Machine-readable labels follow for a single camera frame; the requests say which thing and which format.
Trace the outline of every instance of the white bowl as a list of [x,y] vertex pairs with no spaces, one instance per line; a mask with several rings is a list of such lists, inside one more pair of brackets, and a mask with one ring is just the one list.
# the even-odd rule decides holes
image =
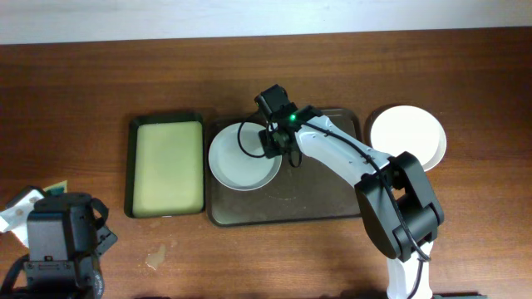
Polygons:
[[425,171],[440,163],[447,148],[446,132],[436,117],[409,105],[382,112],[373,122],[370,140],[372,148],[393,156],[413,154]]
[[[237,133],[240,123],[230,125],[219,132],[209,148],[209,167],[214,177],[224,186],[250,191],[269,183],[281,167],[283,158],[253,158],[239,148]],[[240,132],[240,141],[250,154],[264,153],[259,131],[265,128],[255,123],[245,123]]]

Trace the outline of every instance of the robotic arm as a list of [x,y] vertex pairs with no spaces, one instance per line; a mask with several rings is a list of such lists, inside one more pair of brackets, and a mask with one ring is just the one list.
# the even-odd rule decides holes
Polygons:
[[[268,128],[259,133],[267,158],[299,152],[319,160],[355,190],[364,228],[388,259],[391,299],[432,298],[428,262],[444,215],[419,161],[378,152],[342,132],[321,111],[298,109],[281,86],[255,98]],[[391,188],[405,189],[397,201]]]

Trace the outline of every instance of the black cable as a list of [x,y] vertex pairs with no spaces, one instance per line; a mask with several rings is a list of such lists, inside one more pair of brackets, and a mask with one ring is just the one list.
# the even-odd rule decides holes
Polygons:
[[423,261],[419,260],[419,266],[417,266],[417,276],[416,276],[416,282],[414,283],[414,288],[412,289],[412,292],[410,292],[410,295],[408,295],[407,299],[412,299],[416,293],[417,289],[419,288],[419,285],[421,283],[421,273],[423,272]]
[[0,295],[11,294],[15,282],[17,282],[17,277],[20,271],[24,268],[24,262],[29,261],[29,256],[25,255],[19,257],[18,260],[11,265],[9,271],[7,271],[6,277],[3,280],[2,288],[0,288]]
[[361,150],[353,142],[351,142],[348,139],[342,137],[341,135],[338,135],[338,134],[336,134],[334,132],[331,132],[330,130],[325,130],[323,128],[320,128],[320,127],[318,127],[316,125],[309,124],[309,123],[307,123],[305,121],[301,121],[301,120],[296,120],[296,121],[299,124],[301,124],[301,125],[306,125],[307,127],[313,128],[313,129],[315,129],[317,131],[320,131],[320,132],[324,133],[326,136],[332,136],[332,137],[334,137],[334,138],[336,138],[338,140],[341,140],[341,141],[347,143],[349,146],[354,148],[375,169],[375,172],[377,173],[377,176],[378,176],[378,178],[381,181],[382,187],[386,190],[386,192],[388,194],[388,197],[390,198],[390,201],[392,202],[393,209],[396,212],[397,218],[399,218],[399,222],[401,223],[401,227],[405,231],[405,234],[408,237],[408,240],[410,241],[410,244],[414,247],[414,249],[416,249],[417,253],[420,255],[420,259],[423,262],[429,262],[431,260],[431,258],[429,256],[427,256],[421,250],[419,245],[417,245],[416,239],[414,239],[414,237],[412,236],[412,233],[411,233],[410,229],[406,225],[405,219],[402,217],[401,211],[399,210],[399,206],[397,205],[397,201],[396,201],[395,197],[393,196],[392,189],[390,188],[390,186],[388,186],[387,182],[384,180],[384,175],[382,175],[382,172],[379,169],[379,167],[375,164],[375,162],[373,162],[372,157],[370,157],[368,154],[366,154],[363,150]]
[[244,152],[244,154],[248,155],[249,157],[251,158],[262,158],[266,155],[266,153],[264,154],[261,154],[261,155],[256,155],[256,154],[250,154],[248,153],[244,147],[242,146],[242,142],[240,141],[240,132],[242,131],[242,127],[244,126],[245,123],[248,122],[248,120],[251,120],[252,117],[256,116],[258,114],[258,111],[254,112],[252,115],[248,116],[245,120],[242,120],[242,123],[240,123],[240,127],[239,127],[239,131],[237,132],[237,141],[239,142],[239,147],[240,149]]

